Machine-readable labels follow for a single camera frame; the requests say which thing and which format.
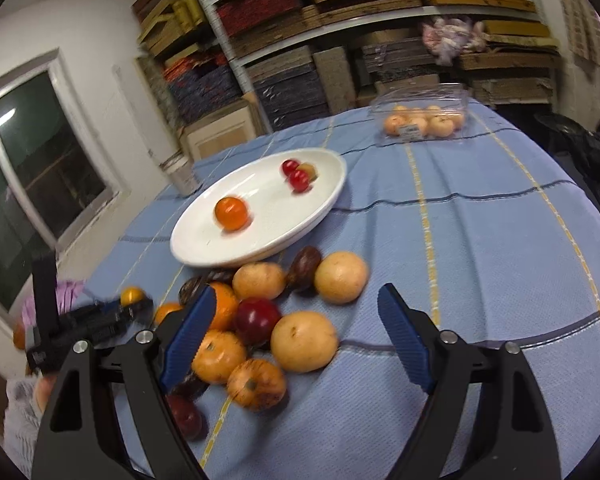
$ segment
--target plate rim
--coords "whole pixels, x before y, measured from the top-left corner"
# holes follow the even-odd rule
[[[174,225],[172,231],[171,231],[171,235],[169,237],[169,247],[171,250],[171,254],[173,255],[173,257],[178,260],[181,264],[184,264],[186,266],[189,267],[193,267],[195,269],[208,269],[208,268],[214,268],[214,267],[224,267],[227,266],[229,264],[231,264],[232,262],[238,261],[238,260],[247,260],[248,258],[258,254],[258,253],[263,253],[265,251],[267,251],[268,249],[282,244],[284,243],[285,240],[287,240],[288,238],[292,237],[294,234],[291,233],[289,234],[289,232],[287,232],[285,235],[282,235],[281,237],[275,238],[274,240],[272,240],[270,243],[264,245],[263,247],[259,248],[258,250],[254,250],[251,251],[250,253],[245,254],[244,256],[241,256],[240,258],[234,258],[233,260],[223,260],[221,263],[218,264],[211,264],[211,263],[205,263],[205,264],[192,264],[189,261],[185,261],[184,258],[179,258],[176,255],[176,251],[173,248],[173,234],[176,231],[178,225],[180,224],[180,221],[182,220],[182,217],[185,215],[185,213],[189,210],[190,207],[192,207],[194,205],[194,203],[196,202],[196,200],[198,200],[204,193],[206,193],[209,190],[212,190],[215,186],[219,186],[221,184],[221,182],[225,179],[227,179],[228,177],[230,177],[232,174],[234,174],[236,171],[241,171],[244,170],[245,168],[248,168],[249,166],[254,166],[256,164],[261,163],[263,160],[266,160],[267,158],[271,158],[272,156],[280,156],[280,155],[288,155],[288,154],[292,154],[292,153],[302,153],[302,152],[325,152],[325,153],[329,153],[331,156],[333,156],[333,158],[335,160],[338,161],[338,163],[340,164],[340,167],[342,168],[342,174],[340,176],[340,179],[338,181],[338,183],[336,184],[336,187],[334,188],[333,192],[328,196],[328,198],[324,201],[324,203],[328,204],[328,203],[332,203],[330,210],[333,208],[333,204],[335,204],[335,200],[337,199],[337,196],[342,192],[342,188],[344,187],[344,183],[347,179],[347,161],[344,159],[344,157],[342,155],[340,155],[340,153],[336,152],[335,150],[330,150],[328,148],[298,148],[295,150],[288,150],[286,152],[280,152],[280,153],[271,153],[271,155],[267,155],[267,156],[263,156],[261,158],[257,158],[256,160],[252,160],[251,162],[249,162],[248,164],[245,164],[244,166],[241,166],[240,168],[237,168],[235,170],[233,170],[231,173],[226,174],[224,177],[222,177],[220,180],[218,180],[217,182],[213,183],[211,186],[209,186],[208,188],[206,188],[205,190],[203,190],[199,196],[197,196],[195,198],[195,200],[193,200],[193,202],[191,202],[187,208],[182,212],[182,214],[180,215],[180,217],[178,218],[178,221],[176,222],[176,225]],[[308,216],[305,220],[304,220],[304,224],[310,224],[313,220],[315,220],[315,218],[317,218],[321,213],[321,209],[317,209],[316,211],[314,211],[312,213],[311,216]]]

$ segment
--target table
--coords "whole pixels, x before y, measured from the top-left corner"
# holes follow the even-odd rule
[[[384,478],[426,400],[378,317],[376,295],[387,282],[469,342],[515,340],[545,396],[563,475],[584,457],[600,434],[600,215],[549,155],[492,110],[471,102],[467,131],[465,139],[388,142],[361,108],[195,165],[206,189],[265,155],[317,146],[341,153],[349,174],[335,207],[271,260],[288,266],[311,244],[323,254],[356,252],[371,269],[353,306],[295,294],[283,301],[283,313],[326,314],[342,340],[323,371],[288,374],[285,410],[247,412],[219,386],[198,400],[210,433],[192,450],[209,478]],[[193,270],[171,256],[170,233],[199,193],[183,199],[166,188],[95,271],[87,295],[112,297],[139,285],[156,305],[177,301]],[[446,472],[460,464],[477,393],[470,391]],[[130,456],[149,473],[123,392],[116,406]]]

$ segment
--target metal screw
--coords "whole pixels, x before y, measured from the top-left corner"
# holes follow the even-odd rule
[[[506,343],[504,343],[504,349],[513,355],[520,353],[520,347],[516,345],[513,341],[507,341]]]
[[[151,330],[141,330],[136,334],[136,341],[141,345],[150,343],[154,339],[154,333]]]
[[[452,330],[443,330],[440,332],[440,339],[442,339],[443,343],[454,345],[458,342],[458,334]]]
[[[77,354],[81,354],[87,348],[89,348],[89,343],[86,342],[84,339],[81,339],[80,341],[76,341],[76,343],[74,344],[74,352]]]

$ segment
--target label sticker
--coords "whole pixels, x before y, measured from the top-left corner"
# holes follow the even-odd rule
[[[398,128],[398,138],[402,142],[413,142],[414,140],[422,140],[424,137],[422,137],[417,124],[410,124]]]

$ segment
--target clear plastic clamshell container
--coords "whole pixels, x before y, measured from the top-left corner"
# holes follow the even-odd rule
[[[466,134],[468,99],[460,83],[401,88],[374,99],[370,113],[395,140],[457,139]]]

